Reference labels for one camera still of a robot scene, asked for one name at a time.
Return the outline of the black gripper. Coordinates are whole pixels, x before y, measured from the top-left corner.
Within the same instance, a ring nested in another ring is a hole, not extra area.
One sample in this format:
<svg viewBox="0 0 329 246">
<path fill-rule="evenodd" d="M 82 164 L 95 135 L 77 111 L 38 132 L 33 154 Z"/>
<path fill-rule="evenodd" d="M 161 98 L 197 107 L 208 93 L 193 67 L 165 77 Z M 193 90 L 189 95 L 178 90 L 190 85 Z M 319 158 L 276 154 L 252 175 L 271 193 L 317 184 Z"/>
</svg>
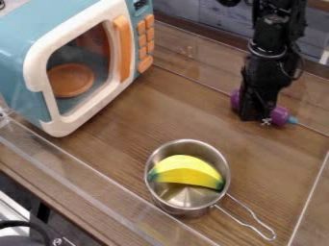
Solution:
<svg viewBox="0 0 329 246">
<path fill-rule="evenodd" d="M 300 79 L 304 59 L 300 53 L 288 51 L 281 57 L 265 57 L 251 53 L 243 68 L 244 82 L 240 95 L 240 117 L 272 125 L 280 92 Z"/>
</svg>

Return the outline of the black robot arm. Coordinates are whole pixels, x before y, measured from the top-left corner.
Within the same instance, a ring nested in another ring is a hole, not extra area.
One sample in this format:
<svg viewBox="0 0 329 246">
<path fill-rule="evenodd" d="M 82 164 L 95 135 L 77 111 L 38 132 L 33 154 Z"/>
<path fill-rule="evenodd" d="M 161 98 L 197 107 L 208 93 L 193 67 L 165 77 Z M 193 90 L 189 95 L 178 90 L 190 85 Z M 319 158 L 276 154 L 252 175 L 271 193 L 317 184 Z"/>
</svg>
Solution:
<svg viewBox="0 0 329 246">
<path fill-rule="evenodd" d="M 243 68 L 239 115 L 273 123 L 280 92 L 300 79 L 304 58 L 297 40 L 305 35 L 308 0 L 253 0 L 253 38 Z"/>
</svg>

